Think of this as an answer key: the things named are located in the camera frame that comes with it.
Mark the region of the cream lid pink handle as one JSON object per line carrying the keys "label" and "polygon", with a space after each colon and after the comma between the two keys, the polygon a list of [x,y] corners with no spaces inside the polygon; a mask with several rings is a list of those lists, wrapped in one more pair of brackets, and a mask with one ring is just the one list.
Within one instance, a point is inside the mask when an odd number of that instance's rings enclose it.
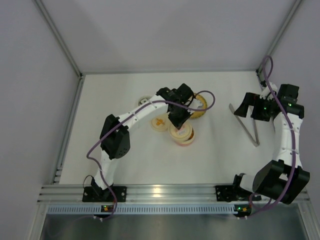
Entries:
{"label": "cream lid pink handle", "polygon": [[187,141],[191,137],[193,127],[189,122],[184,123],[180,129],[171,124],[168,127],[168,133],[175,142],[181,143]]}

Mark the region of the cream lid orange handle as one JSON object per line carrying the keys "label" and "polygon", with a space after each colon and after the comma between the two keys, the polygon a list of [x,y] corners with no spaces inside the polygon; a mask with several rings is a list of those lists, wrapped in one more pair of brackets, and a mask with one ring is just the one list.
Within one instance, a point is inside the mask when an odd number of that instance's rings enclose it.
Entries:
{"label": "cream lid orange handle", "polygon": [[151,125],[152,129],[155,130],[156,132],[167,131],[169,128],[169,125],[170,125],[168,115],[169,115],[168,113],[164,113],[164,114],[161,114],[161,115],[154,117],[150,121],[150,125]]}

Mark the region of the metal tongs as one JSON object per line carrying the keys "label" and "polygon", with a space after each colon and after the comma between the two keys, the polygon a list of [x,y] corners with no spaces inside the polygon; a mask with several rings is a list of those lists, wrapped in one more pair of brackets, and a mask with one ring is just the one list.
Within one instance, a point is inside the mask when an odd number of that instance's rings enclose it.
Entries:
{"label": "metal tongs", "polygon": [[232,115],[235,117],[239,125],[241,126],[243,132],[245,133],[246,137],[249,139],[249,141],[252,143],[254,147],[258,147],[260,145],[260,139],[258,135],[258,128],[257,123],[254,119],[248,117],[240,117],[238,115],[235,115],[235,108],[230,103],[228,105],[228,108]]}

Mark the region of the fried food piece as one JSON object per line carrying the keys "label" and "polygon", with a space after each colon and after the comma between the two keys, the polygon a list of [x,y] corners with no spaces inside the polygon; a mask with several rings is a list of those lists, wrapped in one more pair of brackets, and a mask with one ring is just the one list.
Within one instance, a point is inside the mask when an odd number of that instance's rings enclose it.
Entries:
{"label": "fried food piece", "polygon": [[188,140],[192,140],[194,138],[194,136],[195,136],[195,131],[194,131],[194,129],[192,129],[192,133],[191,133]]}

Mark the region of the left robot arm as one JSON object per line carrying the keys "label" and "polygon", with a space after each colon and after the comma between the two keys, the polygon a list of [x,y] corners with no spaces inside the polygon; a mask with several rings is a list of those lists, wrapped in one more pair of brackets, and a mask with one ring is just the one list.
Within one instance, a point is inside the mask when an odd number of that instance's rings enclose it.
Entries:
{"label": "left robot arm", "polygon": [[159,89],[145,103],[122,115],[108,115],[98,142],[86,155],[98,165],[91,185],[99,191],[111,187],[117,168],[116,160],[124,157],[131,148],[131,134],[160,115],[168,115],[170,123],[179,130],[194,112],[190,108],[194,99],[194,92],[183,83],[178,88]]}

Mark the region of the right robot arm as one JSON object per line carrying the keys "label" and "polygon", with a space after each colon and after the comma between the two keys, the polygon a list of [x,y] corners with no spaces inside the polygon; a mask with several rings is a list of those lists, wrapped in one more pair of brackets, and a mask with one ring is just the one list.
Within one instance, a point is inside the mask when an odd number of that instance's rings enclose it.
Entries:
{"label": "right robot arm", "polygon": [[282,84],[277,88],[265,88],[261,94],[247,92],[239,108],[237,118],[247,116],[253,107],[251,118],[273,121],[275,129],[272,160],[256,175],[241,173],[234,178],[234,186],[273,200],[282,196],[281,202],[290,204],[310,180],[310,173],[303,170],[300,161],[299,137],[305,115],[304,107],[297,103],[299,87]]}

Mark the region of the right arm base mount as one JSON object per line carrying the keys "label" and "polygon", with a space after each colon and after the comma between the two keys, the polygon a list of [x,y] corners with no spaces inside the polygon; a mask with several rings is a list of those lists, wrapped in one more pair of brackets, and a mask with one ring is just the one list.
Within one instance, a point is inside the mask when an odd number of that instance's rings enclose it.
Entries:
{"label": "right arm base mount", "polygon": [[218,202],[248,201],[253,193],[254,176],[240,173],[236,174],[233,183],[216,185],[216,200]]}

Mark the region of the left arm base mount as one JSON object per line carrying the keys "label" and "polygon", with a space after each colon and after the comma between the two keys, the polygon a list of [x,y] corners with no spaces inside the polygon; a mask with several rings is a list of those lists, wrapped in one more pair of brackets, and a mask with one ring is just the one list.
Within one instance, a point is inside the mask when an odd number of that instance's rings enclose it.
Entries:
{"label": "left arm base mount", "polygon": [[119,203],[126,202],[126,186],[112,186],[111,190],[115,197],[108,188],[102,190],[98,186],[86,186],[83,190],[82,201],[85,203],[114,202],[115,200]]}

